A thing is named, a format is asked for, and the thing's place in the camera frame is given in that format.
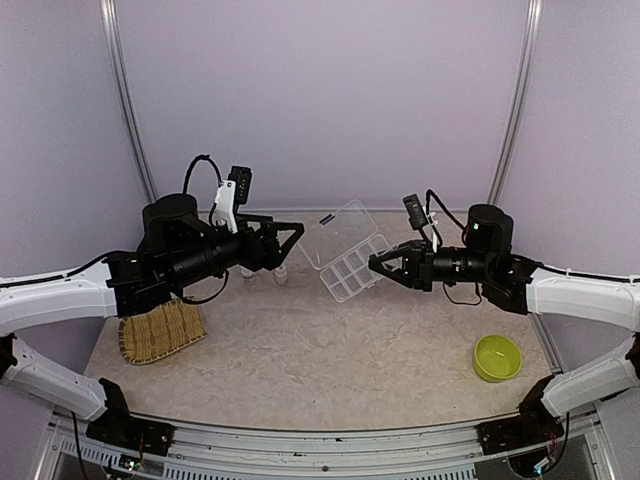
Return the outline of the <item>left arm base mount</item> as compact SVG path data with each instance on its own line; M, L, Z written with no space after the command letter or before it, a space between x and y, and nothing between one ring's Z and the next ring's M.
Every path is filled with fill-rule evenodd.
M89 423L86 436L111 446L165 457L174 432L175 427L169 423L107 411Z

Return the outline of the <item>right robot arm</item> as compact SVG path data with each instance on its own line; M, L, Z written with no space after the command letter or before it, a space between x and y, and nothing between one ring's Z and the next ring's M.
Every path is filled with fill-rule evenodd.
M551 418L639 385L639 279L548 266L512 251L514 221L500 208L467 212L462 246L421 236L368 260L370 270L413 290L436 283L472 283L499 309L520 315L562 315L615 325L631 338L567 373L539 381L519 406L511 433L523 444L546 432Z

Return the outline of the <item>white pill bottle with cap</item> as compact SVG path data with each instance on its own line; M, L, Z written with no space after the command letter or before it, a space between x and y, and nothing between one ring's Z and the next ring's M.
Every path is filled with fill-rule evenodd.
M251 270L245 269L245 268L241 268L240 269L243 281L246 284L252 285L256 282L256 274L254 272L252 272Z

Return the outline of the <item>clear plastic pill organizer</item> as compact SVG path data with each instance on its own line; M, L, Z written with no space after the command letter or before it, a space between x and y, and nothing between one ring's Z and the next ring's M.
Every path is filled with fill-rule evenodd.
M369 258L390 249L374 219L357 199L332 212L313 214L305 223L299 247L338 303L354 298L382 279L369 268Z

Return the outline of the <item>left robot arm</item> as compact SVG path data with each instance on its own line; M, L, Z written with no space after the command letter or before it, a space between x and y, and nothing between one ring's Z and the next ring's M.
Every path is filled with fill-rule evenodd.
M147 205L142 217L144 234L134 251L111 251L71 271L1 283L2 384L99 421L121 445L140 434L121 388L46 358L18 332L75 319L146 314L182 298L195 283L227 276L234 266L273 271L304 233L302 224L270 216L243 215L233 228L211 226L199 218L196 199L186 193Z

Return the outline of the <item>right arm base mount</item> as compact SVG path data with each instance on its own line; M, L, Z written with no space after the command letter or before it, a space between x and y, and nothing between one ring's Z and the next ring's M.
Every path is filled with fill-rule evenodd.
M552 419L550 423L540 425L521 416L482 422L476 431L484 455L517 450L564 435L564 427L559 420Z

